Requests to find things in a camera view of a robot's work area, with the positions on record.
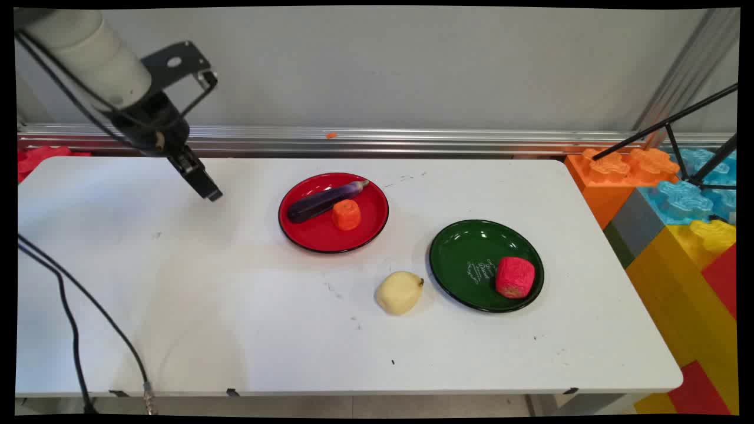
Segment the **black cable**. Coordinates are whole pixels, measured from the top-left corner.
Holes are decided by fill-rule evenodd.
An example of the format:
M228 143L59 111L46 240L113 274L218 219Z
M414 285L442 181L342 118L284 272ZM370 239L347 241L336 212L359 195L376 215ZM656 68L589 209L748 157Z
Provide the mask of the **black cable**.
M41 257L44 257L49 263L53 264L56 268L58 268L68 279L79 289L81 292L99 309L100 312L102 312L102 315L104 315L105 319L112 325L112 328L115 330L116 333L123 339L123 341L126 343L126 346L131 350L131 353L133 354L133 357L136 359L136 363L139 365L139 371L142 374L142 378L144 380L144 383L147 383L149 379L146 376L146 370L144 369L144 364L141 361L141 358L139 357L139 354L136 353L136 349L131 344L131 341L126 337L125 334L123 334L123 331L121 331L121 328L118 327L118 325L115 323L115 321L110 318L110 315L105 311L105 309L100 305L97 300L92 297L91 294L85 289L75 278L73 278L73 275L71 275L68 271L66 271L65 268L63 268L59 263L55 262L54 259L49 257L45 252L39 249L39 247L36 247L31 241L26 240L25 237L23 237L21 234L18 235L19 240L23 241L23 243L27 244L30 248L32 248L33 251L38 253Z
M114 114L120 115L132 123L139 125L143 128L147 128L152 131L165 131L167 129L170 129L172 126L174 126L178 121L185 118L186 115L188 115L189 112L196 106L199 102L201 102L214 88L216 84L210 84L209 88L206 89L202 94L199 95L194 101L192 101L184 110L180 113L180 115L172 120L171 123L162 125L160 127L153 127L150 124L146 124L145 122L141 122L140 120L134 118L133 116L127 114L126 112L121 111L117 107L113 106L110 102L103 99L99 94L95 93L94 90L89 88L84 82L81 81L76 75L73 75L71 71L69 71L58 59L55 57L41 42L39 42L36 38L32 37L27 31L24 31L23 29L20 29L18 32L20 32L24 38L29 40L34 47L37 48L37 50L41 51L52 63L55 64L55 66L60 69L61 72L66 74L68 78L71 79L74 83L76 83L77 86L79 86L82 90L84 90L87 94L92 96L95 100L105 105L110 111Z
M63 91L63 93L66 94L66 96L73 102L73 104L78 108L78 110L81 111L81 113L84 114L91 122L92 124L95 124L103 133L109 135L113 138L113 140L118 141L119 143L133 148L132 145L130 145L125 139L122 137L118 137L110 131L105 125L103 125L98 119L94 118L94 115L89 112L89 109L84 107L83 104L81 104L80 101L76 98L76 96L73 95L73 93L66 87L66 85L58 78L57 75L55 75L55 72L52 72L52 69L42 60L42 58L37 54L37 52L34 51L34 49L29 46L29 44L26 42L26 40L23 39L23 37L20 36L18 32L15 34L16 40L21 44L21 46L31 55L31 57L36 61L36 63L52 78L53 82L57 87Z
M49 263L46 263L44 260L37 257L35 254L29 252L24 246L21 245L21 243L18 244L18 249L26 253L26 255L28 255L30 258L37 261L39 265L42 265L43 267L47 268L50 272L55 274L55 276L57 277L58 287L60 288L60 301L63 303L63 309L65 309L66 311L68 322L71 324L71 330L73 331L73 363L76 366L76 376L78 377L78 385L79 387L81 387L81 397L84 399L84 412L96 413L94 406L92 405L92 400L89 398L89 391L87 390L87 383L86 381L84 381L84 372L81 371L81 359L78 356L78 326L76 325L76 320L73 318L71 309L68 307L68 300L66 299L66 288L63 284L63 276L60 275L60 273L55 268L50 266Z

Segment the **carrot piece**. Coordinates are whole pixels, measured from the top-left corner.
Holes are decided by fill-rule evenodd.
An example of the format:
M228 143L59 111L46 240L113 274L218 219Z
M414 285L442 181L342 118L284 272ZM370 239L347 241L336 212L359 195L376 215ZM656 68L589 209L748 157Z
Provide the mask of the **carrot piece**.
M361 223L359 204L351 199L341 200L333 206L333 223L343 231L352 230Z

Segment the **purple eggplant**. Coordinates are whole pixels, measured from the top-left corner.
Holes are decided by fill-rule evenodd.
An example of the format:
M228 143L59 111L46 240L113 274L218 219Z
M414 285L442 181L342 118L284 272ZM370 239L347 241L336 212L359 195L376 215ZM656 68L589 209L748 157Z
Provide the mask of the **purple eggplant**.
M354 198L369 181L354 181L345 186L325 190L306 196L288 208L288 219L294 223L303 223L333 208L333 205L347 198Z

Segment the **cable connector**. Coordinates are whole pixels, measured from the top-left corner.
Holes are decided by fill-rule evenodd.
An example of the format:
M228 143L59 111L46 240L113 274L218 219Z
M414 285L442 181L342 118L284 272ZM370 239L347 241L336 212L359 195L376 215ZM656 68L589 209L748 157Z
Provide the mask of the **cable connector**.
M148 381L144 382L144 403L146 404L147 415L158 415L154 400L155 393L152 391L152 384Z

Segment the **yellow foam block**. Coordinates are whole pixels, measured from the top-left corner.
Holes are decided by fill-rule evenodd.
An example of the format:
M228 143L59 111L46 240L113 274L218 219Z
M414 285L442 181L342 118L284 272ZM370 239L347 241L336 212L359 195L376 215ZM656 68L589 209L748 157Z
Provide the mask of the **yellow foam block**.
M721 220L691 221L668 229L700 271L736 242L736 227Z
M731 412L738 411L736 322L670 227L627 272L679 364L698 360Z
M653 393L633 405L637 413L678 413L667 393Z

